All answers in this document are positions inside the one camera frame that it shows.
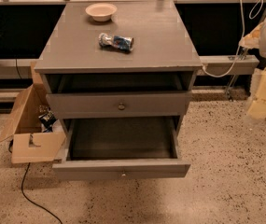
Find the grey drawer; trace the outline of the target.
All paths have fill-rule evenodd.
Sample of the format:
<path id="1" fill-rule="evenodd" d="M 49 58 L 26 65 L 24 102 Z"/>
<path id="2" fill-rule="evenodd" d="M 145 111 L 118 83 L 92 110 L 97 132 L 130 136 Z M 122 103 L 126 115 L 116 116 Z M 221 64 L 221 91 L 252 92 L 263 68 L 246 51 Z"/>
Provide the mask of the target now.
<path id="1" fill-rule="evenodd" d="M 183 116 L 190 91 L 56 93 L 46 96 L 58 119 Z"/>
<path id="2" fill-rule="evenodd" d="M 64 180 L 177 178 L 189 170 L 168 117 L 73 119 L 62 160 Z"/>

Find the grey top drawer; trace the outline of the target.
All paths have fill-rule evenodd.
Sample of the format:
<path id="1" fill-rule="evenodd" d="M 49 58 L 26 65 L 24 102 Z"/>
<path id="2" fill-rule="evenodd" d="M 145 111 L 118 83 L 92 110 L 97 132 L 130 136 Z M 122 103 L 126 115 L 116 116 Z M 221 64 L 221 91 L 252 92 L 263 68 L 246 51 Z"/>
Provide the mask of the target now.
<path id="1" fill-rule="evenodd" d="M 46 96 L 58 119 L 183 116 L 190 91 L 56 93 Z"/>

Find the grey drawer cabinet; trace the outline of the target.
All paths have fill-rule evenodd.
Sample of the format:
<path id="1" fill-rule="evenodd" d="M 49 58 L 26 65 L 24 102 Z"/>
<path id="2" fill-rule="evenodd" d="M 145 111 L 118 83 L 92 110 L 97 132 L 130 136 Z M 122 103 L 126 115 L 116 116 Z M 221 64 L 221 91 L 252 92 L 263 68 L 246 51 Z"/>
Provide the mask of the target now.
<path id="1" fill-rule="evenodd" d="M 48 94 L 190 91 L 202 63 L 175 5 L 118 2 L 108 22 L 69 3 L 35 70 Z M 133 50 L 101 47 L 100 33 L 132 37 Z"/>

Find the crushed blue white can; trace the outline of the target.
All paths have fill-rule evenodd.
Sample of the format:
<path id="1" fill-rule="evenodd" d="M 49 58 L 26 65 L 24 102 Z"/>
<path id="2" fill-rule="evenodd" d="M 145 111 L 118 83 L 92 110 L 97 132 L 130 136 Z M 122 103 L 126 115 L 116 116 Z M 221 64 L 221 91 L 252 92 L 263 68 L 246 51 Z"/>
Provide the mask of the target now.
<path id="1" fill-rule="evenodd" d="M 134 39 L 132 37 L 100 33 L 98 42 L 101 47 L 112 47 L 121 51 L 131 52 L 133 50 Z"/>

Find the white bowl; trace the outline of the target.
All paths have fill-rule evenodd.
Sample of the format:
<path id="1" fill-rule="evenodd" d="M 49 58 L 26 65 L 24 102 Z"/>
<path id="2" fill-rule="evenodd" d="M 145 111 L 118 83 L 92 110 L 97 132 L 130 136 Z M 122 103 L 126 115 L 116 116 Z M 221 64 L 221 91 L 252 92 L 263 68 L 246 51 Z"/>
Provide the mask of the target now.
<path id="1" fill-rule="evenodd" d="M 112 16 L 117 12 L 117 7 L 109 3 L 96 3 L 85 9 L 86 13 L 95 21 L 110 21 Z"/>

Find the snack bags in box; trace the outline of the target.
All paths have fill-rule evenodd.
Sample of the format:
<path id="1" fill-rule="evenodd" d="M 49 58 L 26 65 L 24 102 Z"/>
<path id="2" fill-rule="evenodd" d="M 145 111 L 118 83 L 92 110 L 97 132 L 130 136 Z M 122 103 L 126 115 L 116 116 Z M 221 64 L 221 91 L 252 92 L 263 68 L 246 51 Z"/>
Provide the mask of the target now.
<path id="1" fill-rule="evenodd" d="M 42 132 L 51 133 L 54 123 L 57 121 L 51 109 L 46 105 L 39 107 L 38 119 L 41 122 Z"/>

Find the open cardboard box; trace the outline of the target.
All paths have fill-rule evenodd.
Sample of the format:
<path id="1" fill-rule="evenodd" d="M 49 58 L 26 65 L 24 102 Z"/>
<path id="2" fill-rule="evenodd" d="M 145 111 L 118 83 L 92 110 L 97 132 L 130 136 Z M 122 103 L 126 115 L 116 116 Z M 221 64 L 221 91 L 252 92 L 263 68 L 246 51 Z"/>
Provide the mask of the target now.
<path id="1" fill-rule="evenodd" d="M 38 119 L 39 107 L 46 105 L 46 89 L 41 76 L 35 71 L 36 62 L 31 63 L 33 84 L 21 91 L 14 102 L 0 135 L 0 142 L 11 140 L 11 162 L 42 162 L 58 159 L 58 152 L 65 140 L 61 123 L 57 120 L 51 133 L 43 133 Z"/>

